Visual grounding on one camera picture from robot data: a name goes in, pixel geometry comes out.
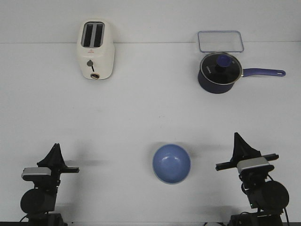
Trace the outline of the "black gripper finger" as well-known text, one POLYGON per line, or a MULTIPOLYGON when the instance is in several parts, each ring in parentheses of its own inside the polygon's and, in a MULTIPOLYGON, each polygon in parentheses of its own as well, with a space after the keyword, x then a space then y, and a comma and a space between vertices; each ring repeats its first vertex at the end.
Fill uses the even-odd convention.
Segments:
POLYGON ((231 160, 233 162, 237 162, 239 158, 240 150, 239 150, 239 133, 234 133, 234 147, 233 147, 233 155, 231 160))
POLYGON ((52 167, 55 161, 56 148, 58 143, 55 143, 44 159, 37 163, 38 167, 52 167))
POLYGON ((61 152, 61 148, 60 148, 60 144, 59 143, 57 143, 56 150, 57 150, 56 164, 60 168, 66 168, 67 166, 66 166, 66 164, 64 162, 64 159, 63 159, 63 156, 62 156, 62 152, 61 152))
POLYGON ((240 159, 251 159, 261 157, 261 152, 252 148, 239 134, 238 134, 238 156, 240 159))

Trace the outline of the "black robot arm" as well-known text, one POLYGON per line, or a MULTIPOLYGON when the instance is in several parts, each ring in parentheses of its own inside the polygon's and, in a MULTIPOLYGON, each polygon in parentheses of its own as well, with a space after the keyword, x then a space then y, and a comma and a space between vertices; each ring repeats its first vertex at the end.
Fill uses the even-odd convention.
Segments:
POLYGON ((282 226, 281 214, 287 216, 289 193, 283 184, 275 181, 269 173, 274 169, 270 161, 278 154, 262 155, 252 148, 239 133, 234 133, 232 158, 218 163, 217 171, 236 168, 242 192, 247 196, 250 207, 256 212, 244 211, 230 217, 229 226, 282 226))
POLYGON ((63 159, 60 144, 55 143, 46 157, 36 167, 24 168, 21 178, 33 182, 34 188, 21 198, 20 207, 30 226, 66 226, 60 213, 55 210, 60 176, 79 173, 78 167, 68 167, 63 159))

